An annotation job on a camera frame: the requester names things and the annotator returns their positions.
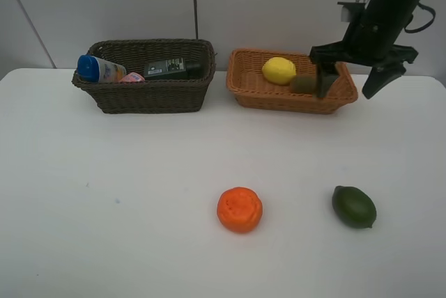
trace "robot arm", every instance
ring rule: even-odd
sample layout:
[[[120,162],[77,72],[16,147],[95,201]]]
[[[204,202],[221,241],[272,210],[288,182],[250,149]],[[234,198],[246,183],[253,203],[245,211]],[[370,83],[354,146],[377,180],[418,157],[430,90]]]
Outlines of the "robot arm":
[[[338,78],[337,61],[372,67],[362,92],[366,98],[406,72],[403,62],[413,63],[418,52],[412,47],[394,45],[401,31],[411,22],[412,12],[419,6],[435,17],[435,11],[420,4],[420,0],[370,0],[365,3],[339,2],[349,12],[350,25],[342,41],[312,47],[310,59],[317,68],[318,97],[325,97]],[[407,30],[420,32],[422,28]]]

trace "white wall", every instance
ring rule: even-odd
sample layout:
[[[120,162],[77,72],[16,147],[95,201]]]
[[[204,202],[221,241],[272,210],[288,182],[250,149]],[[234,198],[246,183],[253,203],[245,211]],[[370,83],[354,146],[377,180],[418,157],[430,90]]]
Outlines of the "white wall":
[[[0,0],[0,79],[16,68],[51,63],[15,0]]]
[[[22,0],[58,68],[75,68],[95,42],[194,38],[192,0]]]
[[[237,47],[309,53],[313,45],[344,36],[348,24],[340,21],[338,1],[354,0],[198,0],[199,32],[219,53],[219,69],[226,68],[229,54]],[[413,45],[420,53],[416,64],[408,67],[408,74],[440,77],[446,73],[446,3],[423,1],[437,9],[438,20],[428,31],[402,35],[398,43]],[[428,16],[420,16],[414,25],[429,20]]]

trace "orange wicker basket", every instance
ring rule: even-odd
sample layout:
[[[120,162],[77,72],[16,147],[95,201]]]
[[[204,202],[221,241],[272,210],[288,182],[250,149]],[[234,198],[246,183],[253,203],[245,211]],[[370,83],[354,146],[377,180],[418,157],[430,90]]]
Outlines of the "orange wicker basket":
[[[316,67],[304,54],[236,49],[229,59],[226,86],[241,106],[329,114],[357,100],[355,84],[344,63],[336,64],[340,76],[331,86],[327,96],[320,100],[309,94],[291,93],[288,86],[278,86],[266,81],[263,78],[262,67],[274,56],[293,61],[298,75],[316,76]]]

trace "dark brown wicker basket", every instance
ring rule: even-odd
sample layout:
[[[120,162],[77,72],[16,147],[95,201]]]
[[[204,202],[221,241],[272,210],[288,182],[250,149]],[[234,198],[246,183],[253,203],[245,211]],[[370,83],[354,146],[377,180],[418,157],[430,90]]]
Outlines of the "dark brown wicker basket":
[[[210,42],[192,39],[108,40],[88,51],[143,74],[153,61],[184,58],[201,64],[201,76],[189,80],[152,80],[137,83],[97,84],[82,81],[75,72],[72,84],[86,91],[105,113],[178,113],[198,111],[215,72]]]

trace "wicker basket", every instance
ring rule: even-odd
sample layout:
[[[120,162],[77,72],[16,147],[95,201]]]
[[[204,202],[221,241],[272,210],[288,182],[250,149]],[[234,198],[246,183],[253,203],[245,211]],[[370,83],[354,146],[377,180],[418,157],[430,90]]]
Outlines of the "wicker basket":
[[[198,111],[215,72],[215,54],[205,40],[109,40],[94,44],[88,54],[143,74],[153,61],[184,58],[198,61],[198,79],[152,80],[137,83],[98,84],[82,81],[75,72],[72,83],[86,91],[105,113],[178,113]]]
[[[266,81],[262,67],[274,56],[293,61],[298,74],[316,76],[316,67],[304,54],[237,49],[229,59],[226,86],[243,107],[329,114],[356,101],[357,90],[345,64],[337,64],[340,77],[333,83],[327,96],[319,100],[308,94],[293,94],[288,86]]]

